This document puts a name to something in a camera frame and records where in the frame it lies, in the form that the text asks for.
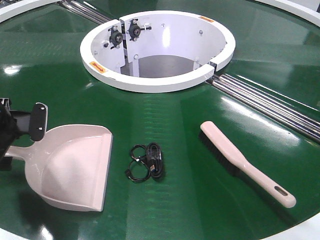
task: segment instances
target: dustpan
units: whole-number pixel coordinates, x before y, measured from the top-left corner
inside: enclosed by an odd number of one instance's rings
[[[102,211],[112,137],[103,126],[62,125],[29,147],[10,146],[6,157],[25,161],[29,186],[48,204],[72,211]]]

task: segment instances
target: cable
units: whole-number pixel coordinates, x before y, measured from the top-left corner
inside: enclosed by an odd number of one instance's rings
[[[134,151],[142,148],[145,152],[142,156],[135,156]],[[150,177],[159,179],[162,177],[164,172],[164,163],[162,160],[161,148],[156,142],[150,143],[148,146],[143,144],[134,145],[130,150],[130,157],[132,161],[129,163],[127,170],[124,172],[125,175],[134,183],[141,183],[148,180]],[[131,172],[132,163],[141,162],[147,169],[145,177],[138,178],[134,177]]]

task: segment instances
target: warning sticker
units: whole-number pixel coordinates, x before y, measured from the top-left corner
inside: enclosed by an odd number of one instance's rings
[[[94,67],[95,69],[97,69],[99,71],[99,73],[103,74],[105,73],[107,70],[101,66],[100,64],[96,63],[95,61],[90,62],[90,65],[92,67]]]
[[[212,20],[211,18],[208,18],[206,16],[200,16],[199,18],[208,21],[209,23],[213,23],[215,20]]]

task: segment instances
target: green belt surface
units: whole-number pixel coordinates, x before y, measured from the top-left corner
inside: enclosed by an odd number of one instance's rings
[[[236,40],[221,74],[245,77],[320,120],[319,27],[246,0],[88,2],[112,18],[176,10],[220,22]],[[29,187],[24,162],[14,160],[11,171],[0,171],[0,228],[31,240],[46,234],[53,240],[258,240],[320,211],[318,143],[206,83],[151,94],[96,80],[79,50],[96,26],[58,4],[0,23],[0,97],[10,98],[12,109],[31,111],[42,102],[48,129],[91,124],[113,134],[102,212],[48,205]],[[6,74],[12,65],[19,72]],[[250,163],[292,193],[296,206],[284,208],[244,173],[231,176],[198,139],[204,121],[213,121]],[[165,176],[133,183],[124,174],[129,150],[151,142],[162,148]],[[15,144],[32,143],[22,137]]]

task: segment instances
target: black bristles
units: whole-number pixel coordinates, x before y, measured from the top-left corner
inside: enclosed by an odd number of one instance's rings
[[[207,135],[200,131],[199,139],[203,142],[203,144],[213,153],[218,162],[232,175],[236,176],[240,169],[229,162],[228,159],[219,151],[219,149],[210,141]]]

